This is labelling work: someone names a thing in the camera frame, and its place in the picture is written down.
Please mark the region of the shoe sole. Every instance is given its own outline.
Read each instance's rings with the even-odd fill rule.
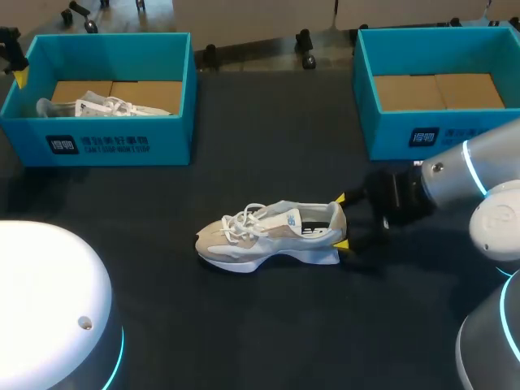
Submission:
[[[215,260],[210,260],[209,258],[201,256],[200,254],[199,256],[201,256],[201,258],[206,260],[209,264],[213,264],[214,266],[222,268],[223,270],[248,274],[250,272],[256,271],[256,269],[260,267],[263,262],[265,262],[268,258],[275,256],[276,254],[287,254],[288,256],[296,258],[305,264],[314,264],[317,266],[330,266],[340,262],[340,256],[337,249],[280,250],[277,253],[270,254],[269,256],[263,258],[257,258],[255,260],[251,260],[250,262],[216,262]]]

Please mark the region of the shoe logo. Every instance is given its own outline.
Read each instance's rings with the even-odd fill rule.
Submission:
[[[312,228],[312,227],[308,227],[308,228],[305,228],[303,229],[303,232],[301,232],[301,234],[303,235],[307,235],[307,234],[324,234],[327,232],[327,228],[326,227],[315,227],[315,228]]]

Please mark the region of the shoelace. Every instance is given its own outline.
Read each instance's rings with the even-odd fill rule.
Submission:
[[[220,229],[220,231],[224,232],[229,242],[237,243],[240,239],[244,240],[247,236],[249,236],[250,239],[253,239],[255,236],[267,236],[267,233],[255,230],[256,224],[260,222],[260,218],[265,216],[266,213],[253,216],[253,212],[248,211],[251,207],[263,208],[265,206],[259,203],[251,203],[245,207],[244,211],[241,211],[233,217],[231,215],[224,215],[222,217],[223,228]]]
[[[117,97],[107,97],[103,106],[112,109],[113,116],[131,116],[134,109],[132,103],[127,103]]]

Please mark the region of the white dome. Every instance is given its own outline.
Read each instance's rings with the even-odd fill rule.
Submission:
[[[78,236],[0,221],[0,388],[47,389],[67,377],[99,341],[111,301],[105,267]]]

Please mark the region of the shoe tongue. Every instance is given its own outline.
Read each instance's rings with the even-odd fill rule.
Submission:
[[[283,214],[262,219],[257,226],[264,229],[287,225],[297,234],[301,234],[301,217],[298,209],[291,209]]]

